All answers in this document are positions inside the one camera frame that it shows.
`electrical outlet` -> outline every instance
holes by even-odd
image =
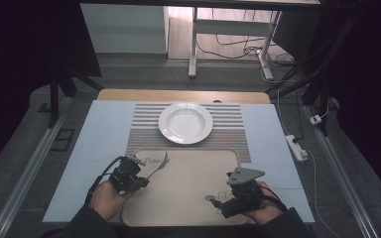
[[[295,155],[298,162],[307,160],[308,153],[305,150],[302,150],[302,147],[300,147],[299,143],[294,143],[293,139],[295,139],[293,135],[286,136],[287,143],[289,144],[289,147],[292,150],[293,155]]]

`table leg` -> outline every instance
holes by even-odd
[[[265,39],[264,48],[262,49],[262,51],[260,51],[258,53],[258,59],[259,59],[259,62],[261,63],[262,71],[264,72],[266,80],[274,79],[274,77],[271,73],[271,69],[269,68],[269,65],[268,65],[267,53],[268,53],[268,48],[271,44],[272,37],[274,36],[275,28],[277,27],[278,18],[280,17],[281,12],[280,11],[279,12],[272,12],[272,14],[273,14],[272,22],[271,22],[270,29],[268,32],[268,36]]]
[[[197,28],[197,8],[193,8],[193,20],[191,31],[191,46],[190,46],[190,71],[189,78],[196,77],[196,28]]]

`plate rim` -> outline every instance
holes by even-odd
[[[184,139],[182,142],[175,141],[175,140],[169,138],[169,136],[167,136],[165,134],[164,129],[165,130],[169,130],[169,128],[167,127],[167,123],[166,122],[167,122],[168,116],[172,112],[175,111],[175,110],[173,110],[173,108],[176,108],[176,110],[187,108],[187,109],[193,109],[193,110],[197,111],[197,113],[199,113],[202,116],[202,118],[205,120],[205,127],[202,129],[202,132],[200,134],[198,134],[197,136],[194,136],[194,137],[191,137],[191,138],[188,138],[188,139]],[[200,142],[200,141],[204,140],[211,133],[212,128],[213,128],[212,115],[209,113],[208,110],[206,110],[205,107],[203,107],[200,104],[194,103],[194,102],[177,102],[177,103],[173,103],[172,105],[166,107],[162,111],[160,116],[159,116],[159,130],[163,134],[163,136],[165,138],[167,138],[169,141],[172,141],[174,143],[181,144],[181,145],[195,144],[197,142]]]

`black sleeve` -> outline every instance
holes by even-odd
[[[59,237],[116,238],[114,230],[96,211],[84,205]]]
[[[258,232],[265,238],[316,238],[294,207],[258,227]]]

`white cable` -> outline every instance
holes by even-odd
[[[290,135],[289,131],[287,131],[286,126],[284,125],[283,122],[283,117],[281,116],[281,109],[280,109],[280,90],[277,92],[277,108],[278,108],[278,114],[280,115],[280,122],[281,125],[283,126],[284,130],[286,131],[287,135]]]
[[[329,103],[326,105],[326,112],[322,116],[320,116],[320,118],[326,116],[328,111],[329,111]]]
[[[314,194],[314,197],[315,197],[315,210],[317,211],[317,217],[319,218],[319,220],[323,223],[323,225],[330,231],[332,232],[336,237],[338,238],[341,238],[338,234],[336,234],[332,229],[329,228],[329,226],[326,225],[326,223],[322,220],[322,218],[320,217],[320,214],[319,214],[319,210],[318,210],[318,197],[317,197],[317,162],[316,162],[316,159],[315,159],[315,156],[314,154],[307,150],[307,152],[309,152],[309,154],[311,154],[312,156],[312,159],[314,161],[314,185],[315,185],[315,194]]]

